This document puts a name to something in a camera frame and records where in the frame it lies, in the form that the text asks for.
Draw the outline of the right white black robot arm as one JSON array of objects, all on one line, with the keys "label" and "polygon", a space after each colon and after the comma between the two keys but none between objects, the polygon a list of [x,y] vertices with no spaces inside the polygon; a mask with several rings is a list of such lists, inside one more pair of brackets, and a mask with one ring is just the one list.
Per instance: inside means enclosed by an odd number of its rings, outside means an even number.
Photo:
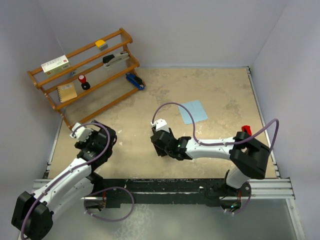
[{"label": "right white black robot arm", "polygon": [[231,161],[234,168],[222,183],[222,190],[228,196],[235,195],[249,179],[266,177],[270,148],[244,131],[237,132],[234,137],[201,139],[198,143],[190,136],[175,138],[171,129],[158,130],[150,140],[161,157],[169,156],[178,161],[200,158]]}]

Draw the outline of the light blue cleaning cloth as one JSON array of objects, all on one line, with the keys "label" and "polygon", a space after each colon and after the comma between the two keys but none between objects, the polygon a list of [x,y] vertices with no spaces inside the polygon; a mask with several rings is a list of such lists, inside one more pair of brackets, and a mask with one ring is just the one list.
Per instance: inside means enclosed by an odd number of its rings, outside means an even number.
[{"label": "light blue cleaning cloth", "polygon": [[[201,104],[199,100],[194,100],[186,103],[182,103],[182,105],[188,109],[188,111],[191,113],[193,120],[195,123],[205,121],[208,119],[208,115]],[[192,119],[188,112],[181,106],[178,106],[178,109],[180,111],[182,120],[185,125],[192,124]]]}]

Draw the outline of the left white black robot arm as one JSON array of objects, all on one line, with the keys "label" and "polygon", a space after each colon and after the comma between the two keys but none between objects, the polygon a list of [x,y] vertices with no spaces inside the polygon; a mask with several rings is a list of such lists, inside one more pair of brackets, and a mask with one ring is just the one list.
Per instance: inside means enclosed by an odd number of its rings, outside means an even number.
[{"label": "left white black robot arm", "polygon": [[113,153],[117,133],[96,120],[76,123],[70,137],[77,140],[79,153],[55,178],[32,193],[24,191],[17,198],[11,224],[20,231],[20,240],[41,240],[54,220],[74,201],[90,194],[98,196],[103,184],[95,170]]}]

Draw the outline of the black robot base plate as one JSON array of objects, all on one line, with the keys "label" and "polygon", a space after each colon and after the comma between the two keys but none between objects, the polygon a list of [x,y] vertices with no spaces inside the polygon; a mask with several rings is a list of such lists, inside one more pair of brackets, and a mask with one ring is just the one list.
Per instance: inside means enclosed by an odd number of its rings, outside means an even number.
[{"label": "black robot base plate", "polygon": [[89,197],[104,200],[105,208],[122,204],[205,205],[207,207],[241,207],[241,198],[250,197],[248,182],[239,189],[227,186],[225,178],[200,179],[106,179],[97,173],[87,176],[93,189]]}]

